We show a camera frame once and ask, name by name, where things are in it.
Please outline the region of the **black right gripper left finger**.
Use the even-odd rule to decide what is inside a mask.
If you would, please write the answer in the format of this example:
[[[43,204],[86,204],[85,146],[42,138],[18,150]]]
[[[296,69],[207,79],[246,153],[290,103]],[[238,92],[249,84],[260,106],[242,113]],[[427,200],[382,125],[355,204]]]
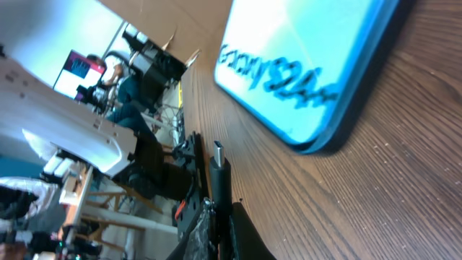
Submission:
[[[214,203],[205,198],[184,236],[167,260],[217,260],[217,224]]]

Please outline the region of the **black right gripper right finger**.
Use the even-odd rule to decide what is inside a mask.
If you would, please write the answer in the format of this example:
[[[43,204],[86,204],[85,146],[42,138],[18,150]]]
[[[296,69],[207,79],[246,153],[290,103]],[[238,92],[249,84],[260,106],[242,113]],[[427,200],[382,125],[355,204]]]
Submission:
[[[233,259],[276,260],[259,235],[244,206],[232,204],[230,215],[230,240]]]

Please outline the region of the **blue smartphone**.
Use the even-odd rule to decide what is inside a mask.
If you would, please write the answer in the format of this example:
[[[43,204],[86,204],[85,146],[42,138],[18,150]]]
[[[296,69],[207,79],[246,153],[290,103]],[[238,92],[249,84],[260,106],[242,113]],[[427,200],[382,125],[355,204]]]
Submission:
[[[412,7],[402,0],[234,0],[214,81],[300,154],[348,138]]]

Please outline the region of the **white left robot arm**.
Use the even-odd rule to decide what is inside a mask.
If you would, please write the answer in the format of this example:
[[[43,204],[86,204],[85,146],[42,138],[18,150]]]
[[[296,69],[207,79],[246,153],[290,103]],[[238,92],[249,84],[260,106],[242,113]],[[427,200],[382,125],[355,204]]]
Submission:
[[[52,90],[15,60],[1,58],[1,122],[25,129],[113,177],[135,153],[137,137]]]

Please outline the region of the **seated person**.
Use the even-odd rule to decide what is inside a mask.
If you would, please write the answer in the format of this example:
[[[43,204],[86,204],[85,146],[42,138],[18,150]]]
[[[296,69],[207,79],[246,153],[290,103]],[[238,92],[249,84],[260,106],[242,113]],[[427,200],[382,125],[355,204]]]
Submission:
[[[119,126],[131,129],[137,134],[156,141],[154,132],[141,115],[141,112],[145,110],[150,113],[157,111],[154,103],[141,94],[143,72],[139,69],[131,69],[123,58],[113,55],[100,58],[95,54],[88,54],[87,59],[105,69],[101,78],[102,87],[105,89],[115,87],[117,89],[117,101],[122,106],[116,108],[106,118]]]

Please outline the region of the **computer monitor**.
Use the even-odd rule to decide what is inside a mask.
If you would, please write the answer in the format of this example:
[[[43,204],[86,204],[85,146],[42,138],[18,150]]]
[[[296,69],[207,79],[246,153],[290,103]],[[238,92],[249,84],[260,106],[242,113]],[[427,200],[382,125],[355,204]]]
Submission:
[[[78,88],[87,90],[95,86],[106,71],[104,66],[89,60],[86,56],[71,50],[53,85],[53,89],[68,98],[79,95]]]

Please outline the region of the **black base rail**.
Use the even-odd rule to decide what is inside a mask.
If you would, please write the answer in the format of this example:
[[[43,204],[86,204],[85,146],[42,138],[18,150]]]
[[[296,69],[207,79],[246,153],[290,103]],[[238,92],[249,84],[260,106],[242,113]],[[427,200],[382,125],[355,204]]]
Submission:
[[[171,210],[172,224],[178,229],[178,240],[181,240],[204,197],[209,196],[201,135],[193,131],[173,150],[173,154],[174,165],[185,170],[191,177],[186,197],[177,202]]]

